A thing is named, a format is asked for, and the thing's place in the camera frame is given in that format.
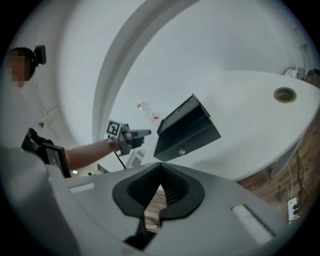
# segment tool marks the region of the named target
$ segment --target wrist strap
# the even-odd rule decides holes
[[[107,140],[108,145],[110,146],[110,148],[114,151],[117,152],[120,150],[120,145],[118,140],[115,137],[110,137]]]

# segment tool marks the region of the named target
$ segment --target white platform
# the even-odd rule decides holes
[[[293,89],[296,100],[277,101],[274,92],[280,87]],[[224,71],[204,88],[194,94],[221,138],[168,163],[231,180],[250,176],[282,156],[303,135],[320,104],[320,90],[313,85],[266,72]],[[153,157],[156,131],[151,136],[141,164],[159,162]]]

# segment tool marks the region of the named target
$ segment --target round hole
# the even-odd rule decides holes
[[[297,98],[297,94],[291,88],[282,87],[275,90],[274,97],[279,102],[289,103]]]

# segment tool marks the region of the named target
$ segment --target electrical outlet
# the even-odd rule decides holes
[[[287,202],[287,204],[288,204],[288,221],[290,224],[292,221],[295,221],[296,219],[299,218],[297,198],[296,197],[292,198]]]

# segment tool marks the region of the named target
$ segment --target small plastic bottle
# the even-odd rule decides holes
[[[160,121],[159,115],[153,112],[146,103],[141,102],[137,107],[152,124],[156,125]]]

